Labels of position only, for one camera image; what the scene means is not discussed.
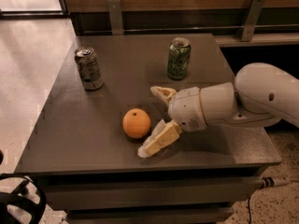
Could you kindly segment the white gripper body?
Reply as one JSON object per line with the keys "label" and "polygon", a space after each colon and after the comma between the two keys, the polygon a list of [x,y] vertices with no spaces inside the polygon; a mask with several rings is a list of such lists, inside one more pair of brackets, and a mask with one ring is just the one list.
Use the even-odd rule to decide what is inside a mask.
{"label": "white gripper body", "polygon": [[204,130],[206,122],[202,111],[200,89],[193,87],[177,92],[169,102],[168,114],[183,132]]}

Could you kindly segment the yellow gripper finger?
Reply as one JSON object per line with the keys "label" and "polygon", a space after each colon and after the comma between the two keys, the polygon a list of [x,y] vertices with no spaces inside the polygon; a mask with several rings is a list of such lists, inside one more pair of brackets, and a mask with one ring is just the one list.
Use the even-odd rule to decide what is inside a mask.
{"label": "yellow gripper finger", "polygon": [[176,90],[160,86],[152,86],[150,88],[151,93],[160,99],[166,106],[169,106],[169,102],[173,96],[177,93]]}
{"label": "yellow gripper finger", "polygon": [[181,133],[182,130],[175,121],[171,120],[169,122],[165,122],[161,119],[153,129],[151,135],[138,149],[138,156],[140,158],[151,157],[160,150],[177,141]]}

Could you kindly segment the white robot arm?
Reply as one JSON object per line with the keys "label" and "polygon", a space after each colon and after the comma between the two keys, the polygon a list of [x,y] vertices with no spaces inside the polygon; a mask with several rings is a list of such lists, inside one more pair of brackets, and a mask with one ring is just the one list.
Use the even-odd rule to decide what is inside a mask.
{"label": "white robot arm", "polygon": [[182,133],[211,125],[267,127],[284,119],[299,127],[299,80],[268,63],[242,67],[233,83],[181,91],[153,86],[150,91],[164,102],[170,120],[158,122],[138,149],[141,158],[173,144]]}

